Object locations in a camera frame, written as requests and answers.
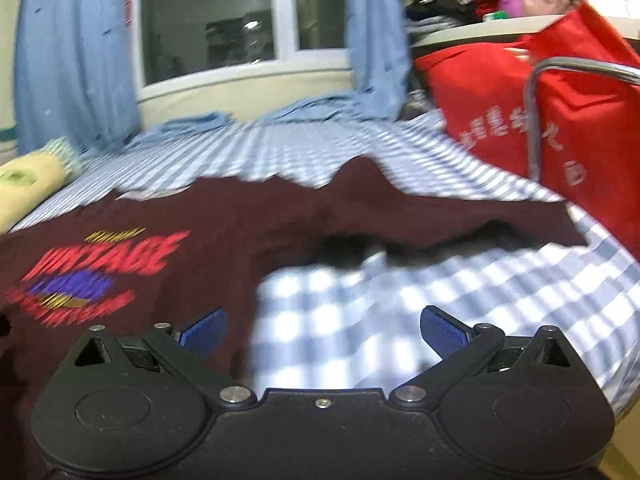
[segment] bed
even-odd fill
[[[350,158],[369,154],[404,192],[470,200],[560,197],[482,163],[444,132],[434,110],[411,121],[235,123],[198,136],[91,160],[87,171],[41,204],[22,229],[94,202],[113,187],[176,189],[198,176],[263,180],[278,174],[326,184]],[[570,214],[587,248],[532,247],[508,230],[487,231],[415,254],[367,248],[363,263],[284,268],[258,289],[248,351],[250,386],[353,388],[386,393],[439,361],[418,319],[435,304],[468,325],[507,335],[559,326],[614,410],[640,384],[640,267],[577,206]]]

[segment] white shelf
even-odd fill
[[[435,46],[450,41],[482,40],[495,36],[519,36],[532,34],[550,25],[560,16],[527,16],[525,18],[511,18],[509,20],[495,20],[493,22],[474,23],[463,27],[440,30],[429,34],[418,41],[412,48],[419,46]],[[629,18],[607,18],[623,38],[640,40],[640,20]]]

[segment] wall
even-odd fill
[[[347,70],[274,75],[216,83],[149,99],[140,103],[140,113],[145,128],[212,110],[224,110],[236,119],[251,121],[298,99],[348,89],[353,89],[353,83]]]
[[[15,125],[14,44],[20,0],[0,0],[0,130]]]

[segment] metal screw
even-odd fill
[[[324,410],[325,408],[329,408],[331,405],[332,402],[329,399],[316,399],[316,408]]]
[[[251,390],[244,386],[228,386],[220,390],[220,399],[230,404],[245,402],[249,397],[251,397]]]
[[[396,397],[404,402],[418,402],[427,394],[420,386],[400,386],[396,390]]]

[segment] red bag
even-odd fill
[[[572,56],[640,68],[640,57],[587,4],[518,46],[455,46],[416,60],[448,131],[471,153],[527,176],[524,83],[532,64]],[[595,216],[640,259],[640,91],[609,77],[545,72],[536,98],[543,133],[541,183]]]

